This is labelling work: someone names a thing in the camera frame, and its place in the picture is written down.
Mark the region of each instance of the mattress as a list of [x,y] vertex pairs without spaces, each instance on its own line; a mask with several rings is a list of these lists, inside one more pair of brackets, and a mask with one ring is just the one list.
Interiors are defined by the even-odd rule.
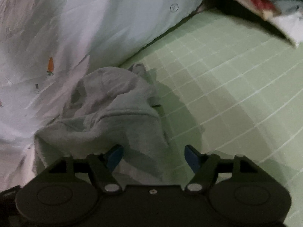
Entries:
[[[303,45],[211,10],[122,67],[136,62],[158,87],[163,129],[180,158],[187,144],[223,158],[246,155],[290,191],[285,223],[303,225]],[[184,183],[193,176],[185,161],[172,174]]]

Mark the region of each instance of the bedding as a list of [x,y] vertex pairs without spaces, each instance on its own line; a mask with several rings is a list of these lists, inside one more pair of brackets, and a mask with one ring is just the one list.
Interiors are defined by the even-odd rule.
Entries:
[[[210,10],[122,66],[137,62],[158,88],[169,147],[246,155],[290,191],[286,225],[303,226],[303,45]],[[183,185],[193,176],[185,161],[170,174]]]
[[[255,13],[256,15],[262,17],[264,20],[268,21],[270,24],[275,26],[278,30],[280,30],[287,39],[295,46],[298,47],[301,42],[303,42],[303,17],[302,10],[300,6],[298,9],[292,10],[288,13],[284,11],[281,15],[278,13],[273,13],[271,10],[264,10],[263,13],[260,13],[259,9],[250,0],[235,0],[244,6],[246,9]],[[278,6],[279,9],[282,7],[285,8],[287,4],[281,4],[283,1],[278,1],[281,6]]]
[[201,2],[0,0],[0,191],[24,184],[14,176],[34,133],[80,79],[118,66]]

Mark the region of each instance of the orange carrot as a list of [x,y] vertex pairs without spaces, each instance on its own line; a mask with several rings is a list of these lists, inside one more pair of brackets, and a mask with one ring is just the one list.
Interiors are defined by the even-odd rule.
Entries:
[[53,71],[54,71],[54,62],[53,62],[53,58],[51,57],[49,59],[48,66],[47,66],[48,75],[49,76],[54,75]]

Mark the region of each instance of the white fabric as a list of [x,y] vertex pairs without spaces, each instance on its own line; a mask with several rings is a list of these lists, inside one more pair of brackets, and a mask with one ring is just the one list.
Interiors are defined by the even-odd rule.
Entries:
[[[242,6],[249,9],[251,12],[255,13],[258,16],[260,12],[257,11],[250,2],[246,0],[235,0],[240,3]],[[297,11],[296,13],[278,15],[271,17],[267,20],[277,29],[279,29],[285,36],[288,38],[291,43],[298,48],[299,44],[303,42],[303,14],[302,11]]]
[[0,191],[79,79],[119,65],[201,1],[0,0]]

